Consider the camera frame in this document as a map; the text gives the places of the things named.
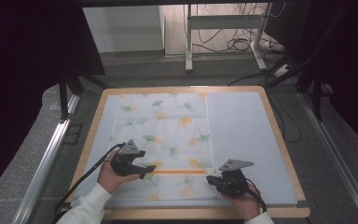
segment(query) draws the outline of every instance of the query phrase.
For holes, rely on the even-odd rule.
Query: white cloth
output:
[[[72,208],[57,222],[58,224],[99,224],[104,215],[104,205],[112,197],[98,183],[92,190],[79,198],[79,206]],[[255,217],[244,224],[273,224],[267,212]]]
[[[254,217],[249,221],[245,221],[244,224],[274,224],[271,217],[267,212],[260,214],[258,217]]]

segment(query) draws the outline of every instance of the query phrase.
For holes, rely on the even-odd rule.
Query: black wall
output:
[[[80,7],[0,1],[0,176],[34,124],[43,92],[72,68],[104,74]]]
[[[283,3],[272,4],[271,13],[278,15],[282,6]],[[296,49],[291,56],[295,62],[302,62],[320,40],[324,30],[319,29],[320,24],[326,24],[326,15],[331,15],[336,7],[337,1],[286,3],[280,17],[268,18],[266,33],[288,49]],[[358,0],[350,1],[319,57],[323,82],[334,90],[331,104],[358,133]]]

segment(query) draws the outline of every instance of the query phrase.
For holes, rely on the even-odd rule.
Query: table surface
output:
[[[298,202],[305,202],[304,192],[298,181],[295,168],[288,154],[285,143],[283,142],[280,129],[273,115],[268,97],[264,89],[257,86],[248,87],[164,87],[164,88],[127,88],[127,89],[109,89],[103,92],[101,100],[98,104],[97,111],[89,129],[89,134],[83,147],[83,151],[76,168],[76,172],[72,181],[72,186],[84,174],[88,157],[92,148],[93,140],[97,133],[98,125],[103,114],[103,108],[109,95],[131,94],[131,93],[166,93],[166,92],[247,92],[257,91],[260,94],[263,105],[268,115],[272,131],[274,132],[277,144],[279,146],[282,158]],[[279,206],[269,207],[268,213],[272,217],[307,217],[310,214],[310,208],[307,206]],[[236,211],[231,207],[205,207],[205,208],[115,208],[114,210],[106,210],[105,218],[107,219],[181,219],[186,214],[186,219],[235,219],[240,218]]]

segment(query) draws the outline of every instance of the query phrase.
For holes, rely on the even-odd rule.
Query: black cable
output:
[[[251,182],[251,184],[253,186],[255,186],[255,183],[248,179],[248,178],[245,178],[247,181]],[[257,193],[255,193],[254,191],[252,191],[251,189],[246,189],[246,192],[248,192],[250,195],[252,195],[252,197],[254,197],[260,204],[261,204],[261,207],[263,208],[263,213],[267,212],[267,206],[266,206],[266,203],[263,201],[263,199],[261,198],[261,195],[260,195],[260,191],[258,190],[258,188],[255,186],[255,190],[257,191]]]
[[[282,138],[284,139],[285,137],[285,133],[286,133],[286,124],[284,123],[284,119],[282,117],[282,114],[279,112],[278,110],[278,107],[273,103],[273,101],[271,100],[271,98],[269,97],[269,91],[268,89],[266,89],[266,94],[267,94],[267,97],[268,97],[268,100],[269,100],[269,103],[272,105],[272,109],[275,110],[275,113],[278,115],[280,121],[281,121],[281,124],[282,124],[282,127],[279,126],[282,132]]]
[[[125,146],[125,143],[117,144],[110,148],[77,182],[69,189],[69,191],[62,197],[62,199],[57,203],[55,209],[54,209],[54,216],[62,216],[58,214],[59,209],[62,207],[62,205],[65,203],[65,201],[69,198],[69,196],[75,191],[77,186],[80,185],[83,180],[85,180],[89,175],[92,174],[107,158],[107,156],[117,147],[122,148]]]
[[[298,126],[296,121],[293,119],[293,117],[284,109],[284,107],[282,106],[282,104],[281,104],[280,100],[278,99],[278,97],[271,91],[268,91],[268,93],[270,93],[275,98],[275,100],[278,102],[278,105],[281,107],[283,112],[286,113],[287,117],[289,117],[289,119],[296,125],[296,128],[298,129],[299,137],[296,140],[290,140],[290,139],[286,138],[285,133],[282,134],[283,139],[286,140],[289,143],[293,143],[293,144],[299,143],[301,141],[301,139],[302,139],[302,136],[303,136],[300,127]]]

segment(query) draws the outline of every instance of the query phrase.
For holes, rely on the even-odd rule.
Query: cable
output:
[[[281,9],[281,12],[278,14],[278,16],[274,16],[274,15],[272,15],[271,13],[269,13],[268,15],[271,16],[271,17],[275,17],[275,18],[281,16],[281,14],[282,14],[282,12],[283,12],[285,6],[286,6],[286,3],[284,2],[284,3],[283,3],[283,7],[282,7],[282,9]]]
[[[255,183],[248,179],[248,178],[245,178],[247,181],[251,182],[251,184],[253,186],[255,186]],[[266,206],[266,203],[264,203],[263,199],[261,198],[261,195],[260,195],[260,191],[258,190],[258,188],[255,186],[255,190],[257,191],[257,193],[255,193],[254,191],[252,191],[251,189],[246,189],[246,192],[248,192],[250,195],[252,195],[256,200],[258,200],[258,202],[261,204],[261,207],[263,208],[263,213],[267,212],[267,206]]]
[[[69,198],[69,196],[75,191],[77,186],[80,185],[83,180],[85,180],[89,175],[92,174],[107,158],[107,156],[117,147],[122,148],[125,146],[125,143],[117,144],[110,148],[77,182],[69,189],[69,191],[62,197],[62,199],[57,203],[55,209],[54,209],[54,216],[59,217],[60,214],[57,214],[59,209],[62,207],[62,205],[65,203],[65,200]]]
[[[281,109],[283,110],[283,112],[287,115],[287,117],[289,117],[289,119],[295,124],[296,128],[298,129],[299,137],[298,137],[296,140],[290,140],[290,139],[286,138],[286,136],[285,136],[285,135],[286,135],[285,130],[284,130],[283,133],[282,133],[283,139],[286,140],[286,141],[289,142],[289,143],[293,143],[293,144],[299,143],[299,142],[301,141],[301,139],[302,139],[302,136],[303,136],[300,127],[298,126],[298,124],[296,123],[296,121],[292,118],[292,116],[284,109],[284,107],[282,106],[282,104],[281,104],[280,100],[278,99],[278,97],[277,97],[274,93],[272,93],[271,91],[268,91],[268,89],[266,89],[266,92],[267,92],[268,94],[270,94],[272,97],[275,98],[275,100],[278,102],[278,105],[281,107]],[[278,109],[277,109],[276,107],[275,107],[275,109],[276,109],[276,112],[278,113],[279,117],[281,118],[282,124],[283,124],[284,129],[285,129],[284,120],[282,119],[282,115],[281,115],[281,113],[278,111]]]

